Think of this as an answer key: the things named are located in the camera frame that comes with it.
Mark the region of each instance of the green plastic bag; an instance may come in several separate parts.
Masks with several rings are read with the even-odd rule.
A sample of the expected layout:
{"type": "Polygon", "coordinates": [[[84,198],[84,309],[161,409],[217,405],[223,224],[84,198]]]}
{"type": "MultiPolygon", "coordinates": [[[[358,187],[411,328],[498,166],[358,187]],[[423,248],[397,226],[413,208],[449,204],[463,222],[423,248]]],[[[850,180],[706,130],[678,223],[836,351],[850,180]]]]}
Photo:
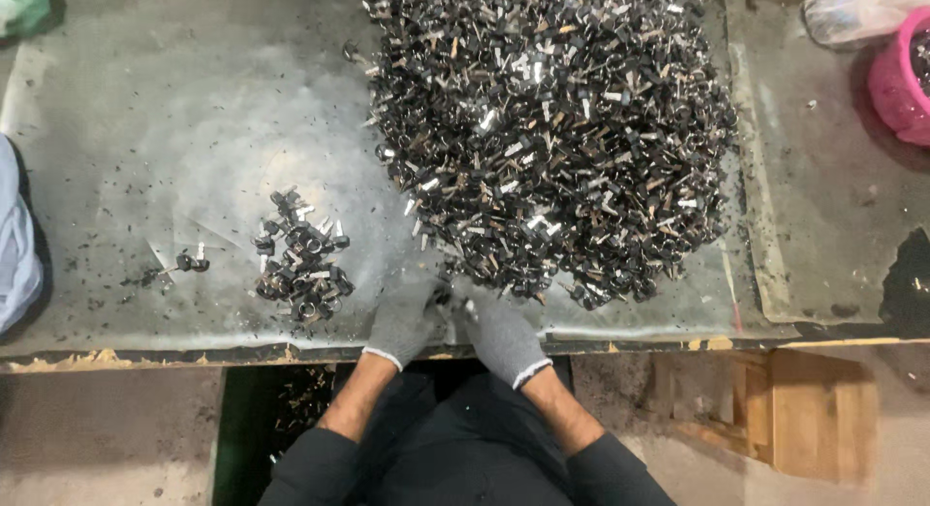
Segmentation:
{"type": "Polygon", "coordinates": [[[46,30],[51,0],[0,0],[0,39],[27,38],[46,30]]]}

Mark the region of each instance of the black sleeve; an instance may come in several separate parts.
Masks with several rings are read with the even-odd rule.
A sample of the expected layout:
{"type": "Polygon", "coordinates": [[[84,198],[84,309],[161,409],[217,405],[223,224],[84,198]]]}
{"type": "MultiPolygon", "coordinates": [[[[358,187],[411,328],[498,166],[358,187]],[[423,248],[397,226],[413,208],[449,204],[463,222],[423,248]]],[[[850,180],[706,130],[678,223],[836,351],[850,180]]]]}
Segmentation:
{"type": "Polygon", "coordinates": [[[353,485],[354,441],[330,431],[305,431],[274,465],[260,506],[342,504],[353,485]]]}
{"type": "Polygon", "coordinates": [[[575,504],[674,506],[645,464],[611,433],[605,433],[567,462],[575,504]]]}

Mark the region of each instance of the metal sheet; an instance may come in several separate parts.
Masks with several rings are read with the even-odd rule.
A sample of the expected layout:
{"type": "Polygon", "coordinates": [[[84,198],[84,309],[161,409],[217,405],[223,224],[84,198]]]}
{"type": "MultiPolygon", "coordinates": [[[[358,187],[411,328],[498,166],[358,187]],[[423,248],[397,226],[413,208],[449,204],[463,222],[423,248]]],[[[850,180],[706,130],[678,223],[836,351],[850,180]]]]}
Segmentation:
{"type": "MultiPolygon", "coordinates": [[[[405,198],[372,154],[377,134],[361,128],[366,78],[341,56],[347,39],[363,53],[375,46],[360,1],[68,0],[60,30],[21,45],[0,126],[29,169],[53,279],[47,307],[0,356],[364,340],[385,276],[433,268],[440,255],[411,239],[405,198]],[[248,294],[259,262],[248,240],[273,209],[268,194],[292,184],[311,215],[339,218],[353,239],[339,264],[358,290],[312,337],[289,334],[273,303],[248,294]],[[198,241],[207,273],[120,285],[198,241]]],[[[725,50],[723,16],[709,16],[725,50]]],[[[736,156],[726,167],[742,333],[784,337],[754,310],[736,156]]],[[[718,246],[684,265],[687,277],[660,281],[645,304],[587,312],[556,288],[547,307],[524,308],[573,338],[736,334],[718,246]]]]}
{"type": "Polygon", "coordinates": [[[898,247],[930,222],[930,153],[898,142],[872,109],[874,49],[815,46],[800,16],[727,0],[762,308],[774,322],[882,322],[898,247]]]}

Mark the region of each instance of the forearm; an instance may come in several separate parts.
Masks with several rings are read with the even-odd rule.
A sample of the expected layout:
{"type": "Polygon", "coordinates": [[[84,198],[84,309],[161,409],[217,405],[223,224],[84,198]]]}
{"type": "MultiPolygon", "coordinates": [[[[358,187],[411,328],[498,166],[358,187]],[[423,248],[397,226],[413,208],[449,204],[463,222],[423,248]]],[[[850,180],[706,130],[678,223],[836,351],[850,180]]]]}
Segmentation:
{"type": "Polygon", "coordinates": [[[368,418],[397,368],[363,353],[355,371],[320,418],[274,465],[262,506],[342,504],[352,486],[355,454],[368,418]]]}
{"type": "Polygon", "coordinates": [[[363,353],[355,371],[320,418],[317,427],[359,442],[378,395],[396,373],[397,367],[391,361],[372,353],[363,353]]]}
{"type": "Polygon", "coordinates": [[[552,367],[543,368],[522,392],[540,410],[568,457],[604,435],[604,428],[568,392],[552,367]]]}
{"type": "Polygon", "coordinates": [[[546,367],[523,387],[539,408],[568,456],[568,474],[575,502],[593,504],[650,504],[673,506],[645,465],[585,411],[546,367]]]}

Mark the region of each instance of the white plastic bag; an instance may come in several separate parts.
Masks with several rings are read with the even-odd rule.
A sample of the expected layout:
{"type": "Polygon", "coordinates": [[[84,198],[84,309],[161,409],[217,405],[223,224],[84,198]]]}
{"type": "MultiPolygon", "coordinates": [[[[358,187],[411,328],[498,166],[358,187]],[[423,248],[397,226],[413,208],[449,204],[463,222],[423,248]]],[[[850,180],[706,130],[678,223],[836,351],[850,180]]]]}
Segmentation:
{"type": "Polygon", "coordinates": [[[0,334],[39,296],[42,265],[35,255],[32,217],[19,196],[19,170],[0,135],[0,334]]]}
{"type": "Polygon", "coordinates": [[[930,0],[807,0],[807,31],[821,45],[836,46],[890,34],[913,9],[930,0]]]}

